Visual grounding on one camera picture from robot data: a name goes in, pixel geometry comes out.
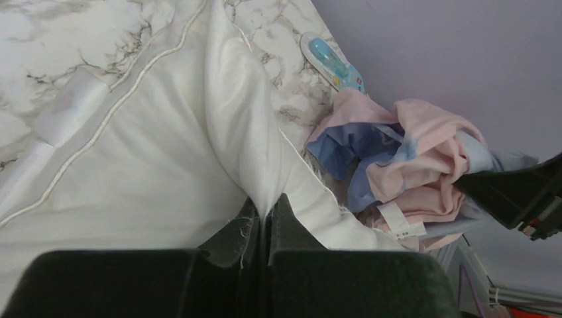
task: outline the white bedsheet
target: white bedsheet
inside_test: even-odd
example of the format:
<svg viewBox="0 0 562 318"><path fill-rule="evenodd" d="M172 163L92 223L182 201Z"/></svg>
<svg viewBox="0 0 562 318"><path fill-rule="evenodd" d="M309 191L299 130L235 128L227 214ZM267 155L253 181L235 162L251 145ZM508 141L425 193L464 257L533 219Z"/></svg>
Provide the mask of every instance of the white bedsheet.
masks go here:
<svg viewBox="0 0 562 318"><path fill-rule="evenodd" d="M403 250L340 212L278 128L270 90L221 0L179 1L112 87L76 72L0 184L0 309L43 252L195 247L248 195L263 216L287 193L327 248Z"/></svg>

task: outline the white comforter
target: white comforter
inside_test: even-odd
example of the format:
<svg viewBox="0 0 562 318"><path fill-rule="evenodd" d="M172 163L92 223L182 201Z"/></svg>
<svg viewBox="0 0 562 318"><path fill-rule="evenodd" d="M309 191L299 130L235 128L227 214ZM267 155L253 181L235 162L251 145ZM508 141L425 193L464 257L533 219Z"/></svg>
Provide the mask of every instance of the white comforter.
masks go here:
<svg viewBox="0 0 562 318"><path fill-rule="evenodd" d="M0 309L54 249L195 247L249 195L287 193L327 248L403 248L342 213L278 128L270 82L221 0L179 1L111 87L76 72L0 184Z"/></svg>

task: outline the crumpled fabric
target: crumpled fabric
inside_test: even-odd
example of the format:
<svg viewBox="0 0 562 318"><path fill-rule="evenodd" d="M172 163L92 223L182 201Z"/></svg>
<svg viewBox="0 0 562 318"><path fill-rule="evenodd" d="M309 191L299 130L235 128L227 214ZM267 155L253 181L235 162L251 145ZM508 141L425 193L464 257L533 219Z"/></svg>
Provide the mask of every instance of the crumpled fabric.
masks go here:
<svg viewBox="0 0 562 318"><path fill-rule="evenodd" d="M333 114L307 148L336 180L344 180L359 158L347 191L349 209L361 212L358 218L369 227L388 232L376 206L393 201L410 224L426 225L426 235L400 240L413 250L440 248L492 220L453 186L463 174L537 163L521 152L489 151L470 122L426 101L398 101L388 111L354 89L336 95Z"/></svg>

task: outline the white label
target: white label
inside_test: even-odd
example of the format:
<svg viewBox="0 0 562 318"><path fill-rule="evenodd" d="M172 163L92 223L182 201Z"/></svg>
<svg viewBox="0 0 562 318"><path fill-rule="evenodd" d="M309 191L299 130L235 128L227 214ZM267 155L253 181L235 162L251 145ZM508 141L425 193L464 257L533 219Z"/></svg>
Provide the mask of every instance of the white label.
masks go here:
<svg viewBox="0 0 562 318"><path fill-rule="evenodd" d="M388 234L396 239L419 237L427 234L423 222L409 224L402 210L394 202L379 205L378 210L390 227Z"/></svg>
<svg viewBox="0 0 562 318"><path fill-rule="evenodd" d="M404 239L406 237L420 237L426 235L425 226L423 222L418 222L410 225L410 230L395 233L394 231L389 233L392 237L396 239Z"/></svg>

